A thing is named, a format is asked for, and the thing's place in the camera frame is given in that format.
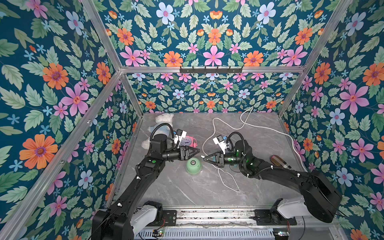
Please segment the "white teddy bear blue shirt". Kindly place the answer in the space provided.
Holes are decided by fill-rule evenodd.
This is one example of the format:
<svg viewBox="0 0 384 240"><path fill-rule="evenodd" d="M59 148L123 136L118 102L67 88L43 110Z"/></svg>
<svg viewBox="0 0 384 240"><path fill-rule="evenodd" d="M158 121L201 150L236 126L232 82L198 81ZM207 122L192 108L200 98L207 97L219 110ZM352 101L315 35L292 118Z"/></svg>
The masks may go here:
<svg viewBox="0 0 384 240"><path fill-rule="evenodd" d="M157 116L155 118L156 124L153 125L153 126L148 127L148 131L151 134L158 125L165 124L165 123L167 123L171 127L173 127L173 118L174 118L174 114L162 114L162 115ZM167 126L161 126L159 129L156 130L154 135L158 135L158 134L164 134L167 137L169 137L171 135L171 130ZM149 149L149 147L150 147L150 137L148 137L145 141L143 141L141 143L141 147L143 149L145 149L145 150Z"/></svg>

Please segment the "plaid glasses case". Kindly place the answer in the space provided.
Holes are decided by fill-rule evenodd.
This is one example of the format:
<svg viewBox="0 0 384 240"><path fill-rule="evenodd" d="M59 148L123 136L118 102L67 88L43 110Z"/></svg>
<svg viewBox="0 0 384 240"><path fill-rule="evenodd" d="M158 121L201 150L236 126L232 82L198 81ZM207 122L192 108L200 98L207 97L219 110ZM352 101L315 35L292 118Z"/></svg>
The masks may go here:
<svg viewBox="0 0 384 240"><path fill-rule="evenodd" d="M270 157L270 161L273 165L277 167L282 167L284 169L290 169L290 170L292 169L292 167L286 161L284 161L281 157L277 155L272 155Z"/></svg>

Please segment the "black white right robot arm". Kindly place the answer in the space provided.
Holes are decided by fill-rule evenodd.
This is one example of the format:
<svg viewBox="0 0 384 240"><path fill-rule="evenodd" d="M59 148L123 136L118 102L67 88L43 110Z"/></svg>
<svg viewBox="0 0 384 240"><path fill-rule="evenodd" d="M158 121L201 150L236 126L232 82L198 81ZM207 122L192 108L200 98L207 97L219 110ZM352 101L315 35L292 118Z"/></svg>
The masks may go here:
<svg viewBox="0 0 384 240"><path fill-rule="evenodd" d="M340 206L342 195L322 172L299 172L280 167L256 157L252 147L239 132L227 139L214 138L220 150L203 156L203 160L218 168L226 165L239 167L246 178L274 182L300 193L304 208L310 215L324 223L331 223Z"/></svg>

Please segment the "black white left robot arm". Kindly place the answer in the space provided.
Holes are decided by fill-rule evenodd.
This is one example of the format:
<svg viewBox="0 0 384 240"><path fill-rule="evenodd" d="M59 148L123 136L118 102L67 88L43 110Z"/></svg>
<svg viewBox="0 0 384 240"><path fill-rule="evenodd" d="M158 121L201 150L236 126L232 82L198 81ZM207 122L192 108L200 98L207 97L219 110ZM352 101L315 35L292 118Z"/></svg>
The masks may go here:
<svg viewBox="0 0 384 240"><path fill-rule="evenodd" d="M140 210L137 205L166 162L187 161L200 152L197 148L180 145L186 135L183 130L174 131L169 123L154 128L148 153L135 167L135 178L107 210L99 210L94 216L91 240L133 240L148 224L161 219L161 204L148 203Z"/></svg>

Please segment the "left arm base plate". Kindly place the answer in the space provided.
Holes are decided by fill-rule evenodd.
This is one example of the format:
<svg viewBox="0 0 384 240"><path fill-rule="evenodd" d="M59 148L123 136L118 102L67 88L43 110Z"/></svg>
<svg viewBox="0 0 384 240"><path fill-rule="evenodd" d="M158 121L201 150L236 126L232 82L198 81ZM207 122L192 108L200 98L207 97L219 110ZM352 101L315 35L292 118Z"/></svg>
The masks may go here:
<svg viewBox="0 0 384 240"><path fill-rule="evenodd" d="M177 221L176 210L161 210L158 211L155 226L157 227L174 227Z"/></svg>

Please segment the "green round meat grinder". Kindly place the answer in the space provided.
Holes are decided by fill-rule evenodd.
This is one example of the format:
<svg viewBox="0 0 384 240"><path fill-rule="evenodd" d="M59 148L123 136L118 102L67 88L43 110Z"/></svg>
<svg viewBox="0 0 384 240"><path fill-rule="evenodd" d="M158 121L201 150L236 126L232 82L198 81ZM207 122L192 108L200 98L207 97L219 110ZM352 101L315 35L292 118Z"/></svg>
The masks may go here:
<svg viewBox="0 0 384 240"><path fill-rule="evenodd" d="M187 161L186 171L191 175L196 175L200 173L202 164L199 159L191 158Z"/></svg>

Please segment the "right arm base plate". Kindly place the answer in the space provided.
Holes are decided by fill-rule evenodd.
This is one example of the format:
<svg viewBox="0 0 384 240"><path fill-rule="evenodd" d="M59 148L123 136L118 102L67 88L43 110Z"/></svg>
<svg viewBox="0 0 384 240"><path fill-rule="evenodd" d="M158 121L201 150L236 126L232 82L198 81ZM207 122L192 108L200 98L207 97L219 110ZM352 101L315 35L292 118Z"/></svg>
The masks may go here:
<svg viewBox="0 0 384 240"><path fill-rule="evenodd" d="M257 222L258 226L296 226L297 221L295 218L284 218L277 211L271 210L254 210L255 216L253 220Z"/></svg>

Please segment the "black wall hook rail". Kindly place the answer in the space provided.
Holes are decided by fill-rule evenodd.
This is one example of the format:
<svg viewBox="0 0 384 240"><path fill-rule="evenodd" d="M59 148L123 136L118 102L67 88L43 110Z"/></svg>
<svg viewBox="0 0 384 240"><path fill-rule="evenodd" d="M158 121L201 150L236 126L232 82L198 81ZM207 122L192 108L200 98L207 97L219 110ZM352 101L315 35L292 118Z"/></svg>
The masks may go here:
<svg viewBox="0 0 384 240"><path fill-rule="evenodd" d="M181 74L237 74L242 73L243 67L180 67Z"/></svg>

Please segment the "pink alarm clock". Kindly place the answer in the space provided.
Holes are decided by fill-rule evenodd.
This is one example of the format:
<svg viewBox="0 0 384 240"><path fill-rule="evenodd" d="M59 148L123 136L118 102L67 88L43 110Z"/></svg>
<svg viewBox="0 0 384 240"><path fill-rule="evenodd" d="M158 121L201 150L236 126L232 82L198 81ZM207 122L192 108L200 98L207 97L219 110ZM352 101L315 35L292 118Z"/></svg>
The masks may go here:
<svg viewBox="0 0 384 240"><path fill-rule="evenodd" d="M182 144L184 146L189 146L189 147L193 147L193 148L196 148L198 146L197 140L194 137L191 137L191 136L186 136L183 139Z"/></svg>

